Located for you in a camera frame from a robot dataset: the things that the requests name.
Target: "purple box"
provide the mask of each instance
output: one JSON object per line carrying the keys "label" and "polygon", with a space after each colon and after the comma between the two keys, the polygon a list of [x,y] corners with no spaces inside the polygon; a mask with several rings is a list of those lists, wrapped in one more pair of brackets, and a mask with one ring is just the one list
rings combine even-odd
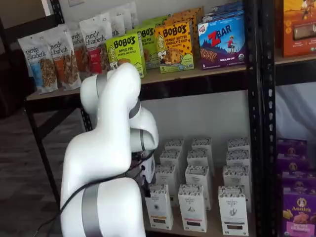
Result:
{"label": "purple box", "polygon": [[307,141],[279,138],[276,141],[276,152],[278,154],[300,155],[307,157]]}
{"label": "purple box", "polygon": [[203,69],[244,64],[246,45],[243,13],[198,25]]}
{"label": "purple box", "polygon": [[316,224],[316,190],[283,188],[282,236],[313,237]]}
{"label": "purple box", "polygon": [[316,188],[316,172],[282,172],[282,186]]}
{"label": "purple box", "polygon": [[277,173],[282,171],[309,171],[310,162],[306,156],[278,154],[276,159]]}

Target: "wooden shelf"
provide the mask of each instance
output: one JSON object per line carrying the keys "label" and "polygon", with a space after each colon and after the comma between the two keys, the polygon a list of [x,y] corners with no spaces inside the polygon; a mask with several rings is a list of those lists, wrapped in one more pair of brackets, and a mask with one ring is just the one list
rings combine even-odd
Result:
{"label": "wooden shelf", "polygon": [[275,65],[289,64],[289,63],[299,63],[308,60],[315,60],[316,54],[307,54],[295,57],[283,57],[281,49],[275,49]]}
{"label": "wooden shelf", "polygon": [[[213,69],[213,70],[193,69],[193,70],[166,73],[166,74],[161,74],[159,69],[150,69],[147,71],[147,75],[142,79],[142,84],[145,85],[145,84],[150,84],[150,83],[172,81],[172,80],[177,80],[177,79],[197,78],[197,77],[232,73],[232,72],[238,72],[238,71],[244,71],[244,70],[246,70],[245,65],[227,67],[227,68],[218,68],[218,69]],[[26,98],[26,100],[30,101],[30,100],[47,99],[47,98],[52,98],[52,97],[60,97],[60,96],[73,95],[73,94],[80,94],[80,88],[76,90],[63,90],[63,88],[60,88],[51,93],[46,93],[46,94],[41,94],[41,95],[38,92],[34,92],[33,94],[29,95]]]}
{"label": "wooden shelf", "polygon": [[[217,191],[218,186],[224,184],[224,181],[222,178],[222,168],[216,168],[215,172],[216,172],[216,175],[215,175],[215,178],[213,178],[213,184],[212,184],[213,206],[212,206],[212,210],[207,211],[207,232],[206,233],[185,231],[183,229],[181,212],[180,212],[179,207],[172,208],[174,221],[173,221],[172,229],[170,231],[152,228],[150,225],[148,212],[144,208],[143,215],[144,215],[145,230],[150,231],[150,232],[161,232],[161,233],[167,233],[167,234],[173,234],[173,235],[193,236],[193,237],[223,237],[225,236],[223,235],[223,232],[222,232],[222,223],[221,223],[221,217],[220,217],[220,211],[219,211],[218,191]],[[249,228],[250,237],[256,236],[254,220],[255,220],[254,216],[252,214],[249,214],[248,215],[248,228]]]}

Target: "yellow box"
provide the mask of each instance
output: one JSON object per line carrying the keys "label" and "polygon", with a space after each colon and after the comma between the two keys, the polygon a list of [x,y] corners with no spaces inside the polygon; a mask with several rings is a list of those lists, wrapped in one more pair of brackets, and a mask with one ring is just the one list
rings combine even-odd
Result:
{"label": "yellow box", "polygon": [[190,20],[158,26],[155,37],[161,73],[194,69]]}

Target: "black cable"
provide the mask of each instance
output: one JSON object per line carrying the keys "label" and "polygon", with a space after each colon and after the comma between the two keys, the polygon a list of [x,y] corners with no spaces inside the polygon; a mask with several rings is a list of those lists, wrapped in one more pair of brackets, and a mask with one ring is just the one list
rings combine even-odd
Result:
{"label": "black cable", "polygon": [[136,167],[138,167],[138,166],[139,166],[140,164],[142,164],[144,161],[150,159],[150,158],[152,157],[152,155],[154,154],[154,151],[155,151],[155,150],[152,150],[144,159],[141,159],[141,161],[140,161],[137,165],[134,165],[134,166],[130,167],[130,168],[129,168],[125,173],[123,173],[123,174],[119,174],[119,175],[116,175],[116,176],[111,177],[111,178],[98,179],[98,180],[92,181],[92,182],[90,182],[90,183],[87,183],[87,184],[85,184],[85,185],[82,185],[80,188],[78,188],[78,189],[67,199],[67,201],[65,202],[65,204],[62,206],[62,208],[58,211],[58,213],[57,213],[52,219],[50,219],[50,220],[48,220],[48,221],[42,223],[42,224],[38,227],[38,229],[36,230],[36,232],[35,232],[35,234],[33,235],[33,237],[35,237],[35,236],[39,233],[40,229],[41,229],[43,226],[48,225],[49,223],[51,223],[52,221],[54,221],[58,216],[60,216],[60,215],[63,213],[63,211],[65,210],[66,206],[70,203],[70,201],[71,201],[78,193],[80,193],[82,190],[84,190],[84,189],[86,189],[86,188],[89,188],[89,187],[91,187],[91,186],[93,186],[93,185],[100,184],[100,183],[103,183],[103,182],[107,182],[107,181],[116,179],[116,178],[118,178],[118,177],[120,177],[120,176],[122,176],[122,175],[125,175],[127,172],[130,172],[131,170],[133,170],[133,169],[135,169]]}

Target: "white wall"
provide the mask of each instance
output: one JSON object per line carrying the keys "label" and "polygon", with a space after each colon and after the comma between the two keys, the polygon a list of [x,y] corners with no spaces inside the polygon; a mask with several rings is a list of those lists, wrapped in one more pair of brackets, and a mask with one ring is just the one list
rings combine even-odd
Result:
{"label": "white wall", "polygon": [[[59,1],[66,22],[86,19],[111,7],[130,2],[130,0],[85,0],[83,4],[69,7],[68,0]],[[212,2],[210,0],[136,0],[140,21],[201,5],[207,12],[210,7],[227,2],[227,0]],[[157,121],[162,141],[157,154],[160,154],[166,138],[185,137],[188,146],[192,136],[205,135],[213,138],[215,162],[223,163],[227,140],[249,136],[245,91],[143,101],[142,105],[154,114]]]}
{"label": "white wall", "polygon": [[249,117],[246,91],[225,92],[198,96],[143,101],[157,122],[161,141],[184,137],[189,148],[194,136],[213,139],[214,162],[225,161],[227,140],[249,137]]}
{"label": "white wall", "polygon": [[[101,11],[131,2],[132,0],[85,0],[85,3],[73,7],[69,7],[68,0],[59,1],[64,19],[68,22],[93,17]],[[140,21],[198,6],[204,6],[204,10],[207,12],[212,6],[225,4],[230,1],[231,0],[135,0]]]}

